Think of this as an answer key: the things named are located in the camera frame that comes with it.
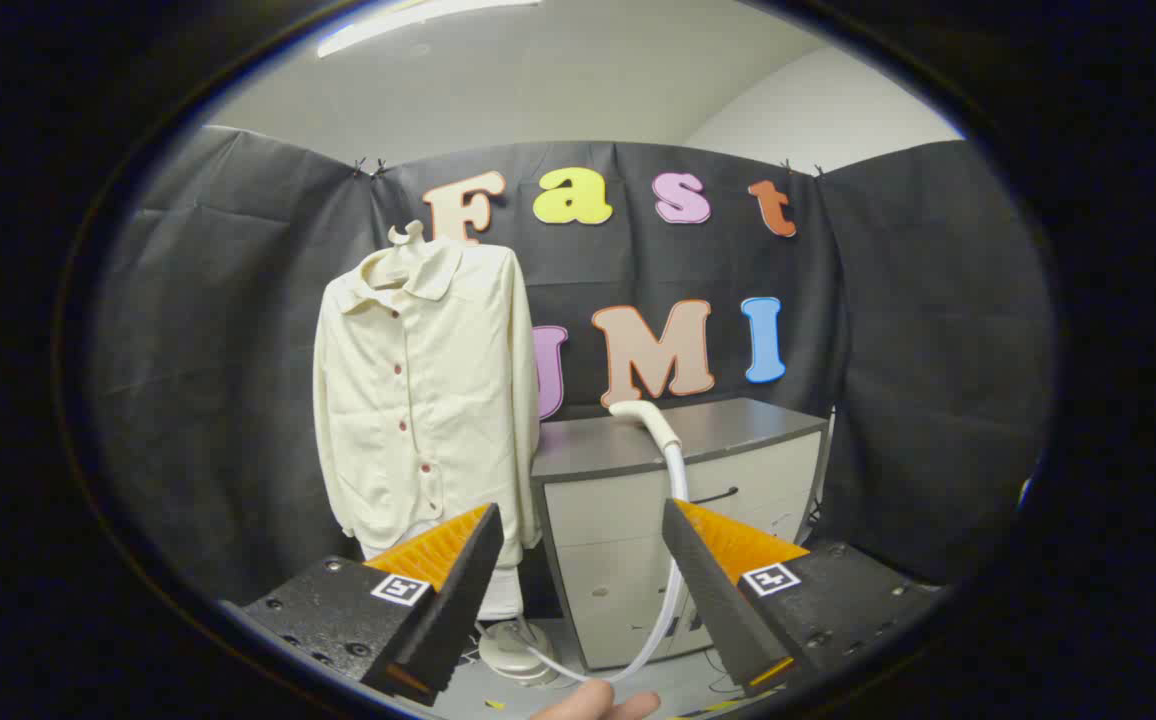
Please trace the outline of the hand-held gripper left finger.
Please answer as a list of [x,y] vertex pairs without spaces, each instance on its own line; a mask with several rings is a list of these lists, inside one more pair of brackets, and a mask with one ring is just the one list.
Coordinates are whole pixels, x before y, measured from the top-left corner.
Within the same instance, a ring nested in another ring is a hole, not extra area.
[[482,503],[375,561],[317,561],[240,606],[238,623],[338,684],[432,706],[464,655],[502,541],[499,506]]

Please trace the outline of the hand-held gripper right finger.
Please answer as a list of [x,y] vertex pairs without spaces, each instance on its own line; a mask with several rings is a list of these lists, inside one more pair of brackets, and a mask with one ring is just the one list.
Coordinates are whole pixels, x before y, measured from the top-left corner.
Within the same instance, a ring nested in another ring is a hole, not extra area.
[[855,547],[807,550],[697,503],[664,503],[662,539],[729,680],[755,697],[866,665],[943,601]]

